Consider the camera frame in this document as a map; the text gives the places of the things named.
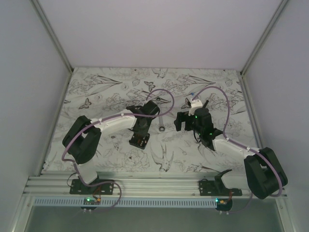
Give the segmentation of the black fuse box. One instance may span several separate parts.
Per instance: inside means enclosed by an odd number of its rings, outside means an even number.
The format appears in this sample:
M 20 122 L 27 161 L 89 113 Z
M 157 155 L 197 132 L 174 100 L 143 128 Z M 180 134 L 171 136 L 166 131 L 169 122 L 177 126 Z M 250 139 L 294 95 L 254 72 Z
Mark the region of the black fuse box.
M 129 140 L 129 144 L 144 150 L 148 144 L 149 138 L 150 138 L 149 133 L 146 136 L 141 136 L 134 133 L 131 139 Z

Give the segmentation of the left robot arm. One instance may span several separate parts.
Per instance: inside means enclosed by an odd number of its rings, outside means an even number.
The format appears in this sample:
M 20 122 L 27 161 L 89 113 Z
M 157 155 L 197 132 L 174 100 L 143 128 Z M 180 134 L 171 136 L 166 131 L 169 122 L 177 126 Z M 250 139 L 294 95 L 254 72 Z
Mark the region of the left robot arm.
M 159 113 L 159 106 L 153 101 L 148 101 L 142 106 L 128 106 L 107 118 L 78 117 L 62 141 L 65 147 L 62 160 L 73 163 L 82 180 L 82 190 L 87 194 L 93 194 L 98 190 L 98 175 L 93 157 L 101 136 L 130 129 L 133 135 L 129 144 L 144 149 L 150 138 L 148 131 L 151 122 Z

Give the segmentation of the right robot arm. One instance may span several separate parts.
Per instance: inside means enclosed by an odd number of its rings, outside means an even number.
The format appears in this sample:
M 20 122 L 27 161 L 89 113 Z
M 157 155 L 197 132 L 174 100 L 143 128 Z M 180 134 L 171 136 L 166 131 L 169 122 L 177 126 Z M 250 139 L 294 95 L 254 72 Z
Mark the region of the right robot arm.
M 215 176 L 214 190 L 218 195 L 226 195 L 231 189 L 241 189 L 265 199 L 279 193 L 288 184 L 288 178 L 271 148 L 250 148 L 231 140 L 214 127 L 207 108 L 198 108 L 194 113 L 178 112 L 174 125 L 176 131 L 193 131 L 194 137 L 205 148 L 243 162 L 243 172 L 227 169 Z

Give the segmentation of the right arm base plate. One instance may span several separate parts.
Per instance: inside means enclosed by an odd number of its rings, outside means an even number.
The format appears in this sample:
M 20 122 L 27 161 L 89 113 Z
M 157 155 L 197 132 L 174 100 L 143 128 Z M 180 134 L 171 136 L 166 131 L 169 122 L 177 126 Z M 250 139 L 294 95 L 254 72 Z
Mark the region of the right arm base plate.
M 198 182 L 200 196 L 242 196 L 242 190 L 238 188 L 226 188 L 221 180 L 202 179 Z

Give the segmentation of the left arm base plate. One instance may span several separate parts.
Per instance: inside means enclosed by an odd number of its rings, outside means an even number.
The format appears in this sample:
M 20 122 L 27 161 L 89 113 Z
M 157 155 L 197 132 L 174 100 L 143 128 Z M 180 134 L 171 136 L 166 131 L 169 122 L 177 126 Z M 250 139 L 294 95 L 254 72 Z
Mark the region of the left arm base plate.
M 90 185 L 98 184 L 100 182 L 109 182 L 100 186 L 88 187 L 85 186 L 80 179 L 73 179 L 70 187 L 71 195 L 112 195 L 113 180 L 96 179 Z

